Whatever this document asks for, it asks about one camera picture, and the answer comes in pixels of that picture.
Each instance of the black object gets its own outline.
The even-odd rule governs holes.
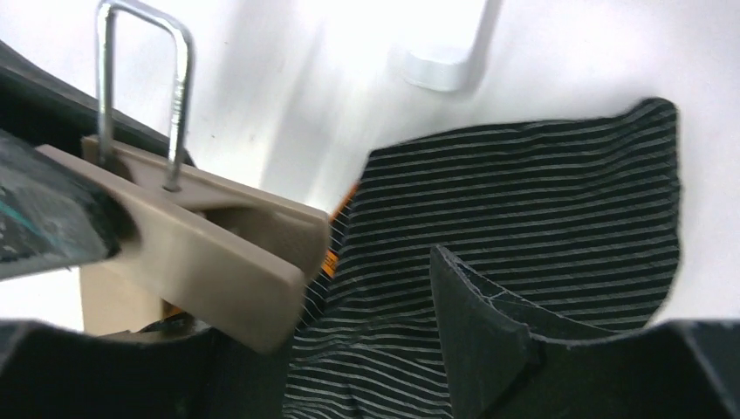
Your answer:
[[[0,412],[3,418],[278,418],[291,343],[272,355],[255,354],[184,314],[122,338],[0,322]]]
[[[740,417],[740,324],[615,334],[548,311],[431,255],[455,419]]]
[[[677,120],[670,101],[650,98],[612,117],[465,127],[374,150],[335,231],[323,316],[296,333],[284,415],[452,417],[429,279],[436,245],[593,330],[641,329],[679,262]]]
[[[0,280],[109,258],[127,223],[103,189],[0,130]]]

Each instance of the orange tag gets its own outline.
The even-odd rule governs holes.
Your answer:
[[[164,316],[162,318],[166,319],[167,317],[174,316],[180,313],[182,313],[182,309],[180,307],[175,307],[170,304],[166,304],[166,307],[164,309]]]
[[[334,254],[333,251],[326,251],[326,256],[324,256],[324,264],[321,265],[321,269],[326,272],[326,275],[329,275],[330,278],[334,277],[334,270],[337,269],[337,261],[339,258],[337,258],[337,255]]]

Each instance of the clothing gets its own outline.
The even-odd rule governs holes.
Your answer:
[[[593,330],[643,327],[678,264],[679,192],[676,110],[661,99],[372,152],[323,316],[295,336],[284,417],[451,417],[429,281],[437,245]]]
[[[509,292],[442,247],[430,259],[455,419],[740,417],[737,323],[609,332]]]
[[[291,340],[262,355],[202,326],[180,314],[114,340],[0,321],[2,417],[279,417]]]

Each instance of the striped fabric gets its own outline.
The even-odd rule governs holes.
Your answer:
[[[284,417],[451,417],[436,244],[561,315],[643,326],[678,264],[676,119],[651,99],[614,118],[464,128],[372,152],[334,278],[307,302],[322,309],[295,336]]]
[[[346,226],[349,223],[350,208],[354,199],[355,189],[353,188],[345,197],[344,202],[339,206],[337,211],[332,215],[332,241],[329,243],[329,250],[326,257],[334,259],[339,255],[342,242],[345,238]],[[313,280],[311,286],[305,291],[304,314],[301,318],[298,330],[309,326],[316,319],[324,315],[326,306],[326,296],[329,293],[329,287],[334,276],[334,266],[324,263],[323,269],[319,276]]]

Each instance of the white wall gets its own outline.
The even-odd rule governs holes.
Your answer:
[[[476,89],[451,96],[398,76],[418,1],[149,1],[195,35],[198,165],[328,210],[379,145],[661,95],[682,113],[684,252],[660,318],[740,317],[740,1],[504,1]],[[96,3],[0,0],[0,38],[93,93]],[[130,17],[119,27],[116,106],[164,132],[173,46]],[[75,287],[64,272],[2,283],[0,316],[81,328]]]

